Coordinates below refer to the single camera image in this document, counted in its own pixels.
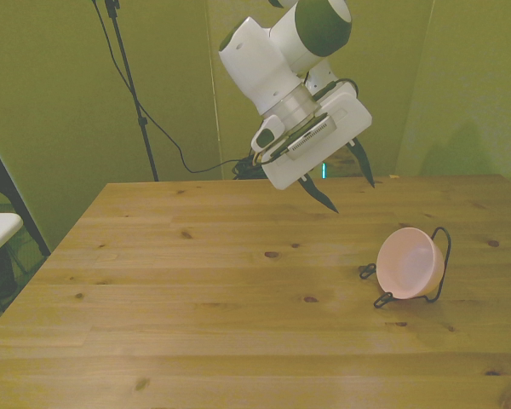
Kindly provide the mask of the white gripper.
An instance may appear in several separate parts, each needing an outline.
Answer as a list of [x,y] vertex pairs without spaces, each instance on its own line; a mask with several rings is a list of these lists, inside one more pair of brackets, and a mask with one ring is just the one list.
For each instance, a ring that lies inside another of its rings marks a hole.
[[341,147],[347,145],[364,178],[375,186],[368,156],[357,138],[371,125],[372,116],[349,88],[343,85],[323,103],[304,130],[263,155],[262,168],[274,187],[283,190],[298,180],[313,199],[335,213],[338,209],[307,173]]

